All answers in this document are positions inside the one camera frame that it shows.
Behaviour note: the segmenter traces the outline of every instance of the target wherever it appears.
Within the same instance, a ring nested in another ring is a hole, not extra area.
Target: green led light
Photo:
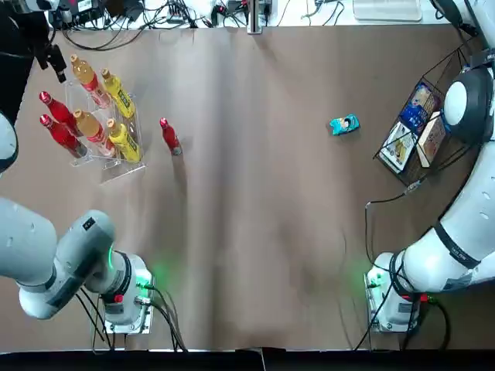
[[[114,266],[113,266],[113,264],[111,263],[111,249],[112,249],[112,247],[113,247],[113,246],[114,246],[114,245],[112,244],[112,245],[110,246],[110,248],[108,249],[108,266],[109,266],[109,267],[110,267],[110,269],[112,269],[112,270],[114,269]]]
[[[138,286],[145,286],[145,285],[147,285],[147,284],[150,284],[150,282],[149,282],[149,279],[148,279],[148,278],[146,278],[146,277],[137,276],[137,277],[136,277],[136,284],[137,284]]]

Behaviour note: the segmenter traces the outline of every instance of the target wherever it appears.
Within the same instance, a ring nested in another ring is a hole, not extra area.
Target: white robotic arm
[[[474,10],[485,39],[494,40],[493,4],[479,2]],[[410,318],[414,327],[418,308],[413,294],[459,290],[495,278],[495,50],[479,60],[480,66],[453,81],[444,118],[452,135],[471,145],[485,143],[467,183],[440,221],[400,253],[379,255],[366,274],[380,331],[406,332]]]
[[[146,330],[151,313],[135,299],[149,297],[152,276],[141,258],[112,250],[106,214],[88,211],[58,243],[52,223],[23,206],[0,198],[0,215],[0,275],[17,281],[27,315],[52,318],[84,284],[101,294],[108,331]]]

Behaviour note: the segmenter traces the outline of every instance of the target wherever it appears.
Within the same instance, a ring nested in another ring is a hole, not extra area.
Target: yellow bottle
[[[134,116],[136,106],[129,97],[129,94],[122,87],[120,79],[115,75],[112,75],[108,68],[104,68],[101,71],[101,76],[104,78],[103,83],[107,88],[108,93],[114,98],[118,110],[122,115],[126,118]]]
[[[125,159],[129,162],[141,160],[141,149],[129,135],[124,124],[118,124],[114,118],[107,121],[111,142],[119,149]]]

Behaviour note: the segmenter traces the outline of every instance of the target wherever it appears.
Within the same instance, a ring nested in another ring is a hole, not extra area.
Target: book
[[[408,127],[398,122],[388,135],[379,156],[393,172],[398,174],[404,170],[405,164],[411,157],[416,139],[417,136]]]
[[[440,116],[440,112],[436,111],[426,124],[425,130],[422,132],[416,145],[419,161],[421,161],[423,168],[429,168],[431,166],[445,137],[446,130],[443,126],[442,117]]]

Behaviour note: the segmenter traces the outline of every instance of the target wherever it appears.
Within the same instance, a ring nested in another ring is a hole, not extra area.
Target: bottle label
[[[98,77],[96,73],[93,76],[93,80],[90,83],[82,83],[81,84],[86,91],[88,91],[91,97],[101,108],[106,108],[110,105],[110,97],[107,92],[103,89],[100,83],[98,83]]]
[[[95,143],[95,145],[100,149],[101,153],[104,155],[112,156],[114,153],[114,145],[108,139],[107,135],[103,131],[103,127],[100,125],[98,133],[92,137],[87,137],[88,141]]]
[[[129,133],[126,134],[126,141],[129,143],[129,146],[134,150],[134,152],[138,151],[138,145],[135,143],[135,141],[132,140],[132,138],[129,136]]]
[[[123,105],[125,105],[126,108],[129,108],[131,106],[131,102],[128,99],[128,95],[120,89],[117,93],[118,97],[121,98],[121,102]]]

